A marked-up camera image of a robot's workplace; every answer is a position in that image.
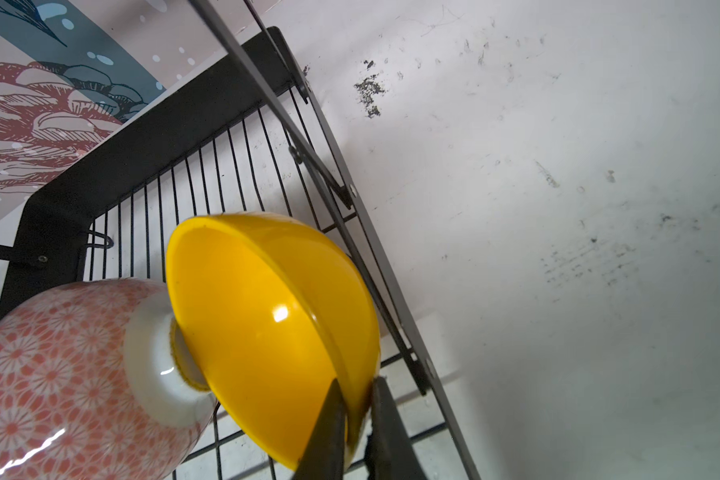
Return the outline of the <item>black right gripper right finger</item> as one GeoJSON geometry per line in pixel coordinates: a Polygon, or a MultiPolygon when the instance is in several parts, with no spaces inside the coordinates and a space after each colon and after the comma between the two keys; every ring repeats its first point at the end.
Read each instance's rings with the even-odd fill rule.
{"type": "Polygon", "coordinates": [[[364,462],[369,479],[427,479],[386,379],[381,376],[372,383],[371,433],[364,462]]]}

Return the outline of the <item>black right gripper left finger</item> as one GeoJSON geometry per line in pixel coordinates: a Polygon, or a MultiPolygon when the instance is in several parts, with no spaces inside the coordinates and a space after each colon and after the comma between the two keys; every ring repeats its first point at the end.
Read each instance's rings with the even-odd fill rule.
{"type": "Polygon", "coordinates": [[[344,475],[347,411],[337,379],[328,389],[293,480],[338,480],[344,475]]]}

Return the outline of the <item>yellow bowl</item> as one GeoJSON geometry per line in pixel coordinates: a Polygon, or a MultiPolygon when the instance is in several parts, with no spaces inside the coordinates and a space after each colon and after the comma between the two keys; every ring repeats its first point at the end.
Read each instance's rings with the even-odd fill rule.
{"type": "Polygon", "coordinates": [[[166,284],[192,358],[254,443],[295,469],[337,384],[344,452],[355,454],[380,330],[362,276],[333,241],[274,213],[193,217],[170,237],[166,284]]]}

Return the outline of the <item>pink patterned bowl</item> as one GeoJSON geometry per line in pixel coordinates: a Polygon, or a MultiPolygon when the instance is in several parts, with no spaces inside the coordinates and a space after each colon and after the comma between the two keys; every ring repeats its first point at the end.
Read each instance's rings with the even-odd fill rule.
{"type": "Polygon", "coordinates": [[[163,479],[215,407],[163,283],[62,285],[0,320],[0,479],[163,479]]]}

